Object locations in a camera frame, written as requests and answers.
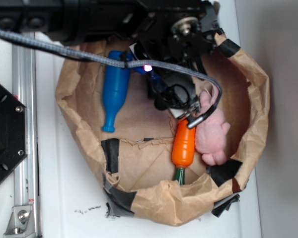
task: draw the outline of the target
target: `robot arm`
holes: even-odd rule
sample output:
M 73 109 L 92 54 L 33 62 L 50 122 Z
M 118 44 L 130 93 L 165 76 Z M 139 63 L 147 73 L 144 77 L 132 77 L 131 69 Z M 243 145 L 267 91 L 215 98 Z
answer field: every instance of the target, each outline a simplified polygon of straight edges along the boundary
M 65 46 L 115 35 L 133 39 L 140 60 L 145 56 L 193 70 L 195 62 L 202 73 L 200 56 L 212 52 L 214 35 L 221 31 L 216 9 L 201 0 L 0 0 L 0 29 L 43 32 Z M 158 74 L 166 90 L 157 92 L 155 105 L 180 108 L 179 117 L 190 114 L 191 128 L 214 111 L 216 105 L 196 118 L 200 105 L 191 77 L 166 70 Z

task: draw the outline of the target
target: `black tape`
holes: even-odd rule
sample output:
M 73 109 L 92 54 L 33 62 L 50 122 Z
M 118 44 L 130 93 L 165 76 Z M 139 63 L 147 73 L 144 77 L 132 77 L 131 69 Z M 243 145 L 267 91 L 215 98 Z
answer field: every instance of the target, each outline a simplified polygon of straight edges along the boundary
M 124 192 L 113 187 L 104 176 L 104 192 L 112 209 L 111 215 L 132 217 L 131 206 L 137 192 Z
M 107 207 L 108 207 L 108 214 L 107 216 L 117 216 L 117 217 L 133 217 L 135 214 L 134 212 L 123 208 L 122 206 L 118 205 L 114 202 L 114 199 L 110 193 L 104 190 L 104 193 L 107 197 Z
M 217 186 L 221 186 L 226 181 L 235 177 L 242 164 L 240 161 L 230 159 L 223 165 L 207 167 L 207 172 Z
M 112 174 L 118 173 L 119 139 L 102 140 L 101 147 L 105 153 L 107 171 Z
M 225 41 L 223 41 L 222 44 L 219 45 L 219 50 L 227 58 L 235 55 L 239 51 L 239 49 L 240 46 L 231 41 L 230 39 L 226 39 Z
M 224 210 L 229 210 L 230 206 L 232 203 L 234 202 L 238 202 L 239 201 L 239 194 L 234 194 L 233 197 L 231 197 L 229 200 L 227 200 L 226 202 L 224 202 L 222 205 L 214 208 L 212 210 L 212 214 L 216 217 L 220 217 L 220 215 L 223 213 Z

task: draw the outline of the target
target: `orange toy carrot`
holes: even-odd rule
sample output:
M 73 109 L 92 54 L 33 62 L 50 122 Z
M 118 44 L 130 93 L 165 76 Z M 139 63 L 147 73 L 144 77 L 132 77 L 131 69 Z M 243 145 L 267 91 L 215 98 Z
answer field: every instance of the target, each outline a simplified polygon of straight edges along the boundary
M 195 127 L 189 129 L 187 124 L 187 119 L 179 123 L 172 150 L 172 161 L 177 167 L 175 180 L 180 185 L 184 184 L 184 171 L 192 164 L 195 151 Z

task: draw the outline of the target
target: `white wall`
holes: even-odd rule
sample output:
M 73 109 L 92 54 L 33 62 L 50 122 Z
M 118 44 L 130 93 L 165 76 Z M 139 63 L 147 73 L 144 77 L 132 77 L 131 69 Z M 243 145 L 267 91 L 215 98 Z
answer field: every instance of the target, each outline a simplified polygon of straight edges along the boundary
M 256 167 L 263 238 L 298 238 L 298 0 L 235 0 L 241 46 L 271 78 L 267 147 Z

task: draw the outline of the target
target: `metal bracket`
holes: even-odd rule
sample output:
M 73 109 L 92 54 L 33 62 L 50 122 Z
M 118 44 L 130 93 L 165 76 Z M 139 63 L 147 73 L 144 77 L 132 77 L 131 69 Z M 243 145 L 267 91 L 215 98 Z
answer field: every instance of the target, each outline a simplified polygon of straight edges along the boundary
M 0 184 L 26 157 L 26 107 L 0 85 Z
M 3 238 L 35 238 L 35 221 L 32 205 L 15 206 Z

